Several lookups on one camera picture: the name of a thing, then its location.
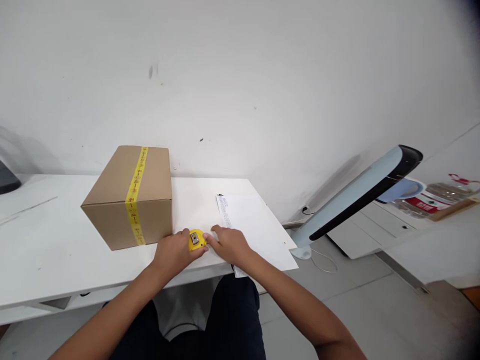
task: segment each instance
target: person's left hand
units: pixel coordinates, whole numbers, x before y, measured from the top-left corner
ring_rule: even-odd
[[[161,239],[156,245],[156,252],[151,266],[161,276],[170,281],[182,272],[190,263],[201,257],[209,248],[207,246],[190,251],[190,230],[184,228],[174,235]]]

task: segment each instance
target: white stand base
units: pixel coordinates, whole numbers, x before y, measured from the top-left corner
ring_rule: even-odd
[[[304,247],[297,247],[296,249],[290,250],[291,254],[301,260],[308,260],[312,257],[312,248],[310,245]]]

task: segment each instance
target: plastic water bottle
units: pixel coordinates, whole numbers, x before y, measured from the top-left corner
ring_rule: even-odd
[[[448,175],[450,181],[429,184],[417,196],[395,200],[395,206],[414,218],[422,219],[480,192],[480,188],[473,189],[470,186],[473,183],[480,184],[480,181],[470,181],[456,174]]]

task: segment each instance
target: forearm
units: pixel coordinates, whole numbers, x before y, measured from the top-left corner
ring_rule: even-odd
[[[243,265],[271,295],[290,321],[315,347],[353,342],[342,322],[320,300],[256,252]]]
[[[169,280],[148,266],[63,344],[51,359],[107,359],[138,313]]]

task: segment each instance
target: hand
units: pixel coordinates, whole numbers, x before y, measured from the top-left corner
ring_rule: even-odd
[[[216,232],[218,241],[206,232],[203,233],[203,237],[213,250],[229,264],[242,268],[245,261],[254,253],[240,230],[214,225],[211,231]]]
[[[155,268],[159,275],[167,276],[170,281],[209,250],[205,246],[190,251],[189,241],[190,230],[187,228],[175,235],[164,237],[156,245],[155,257],[150,266]]]

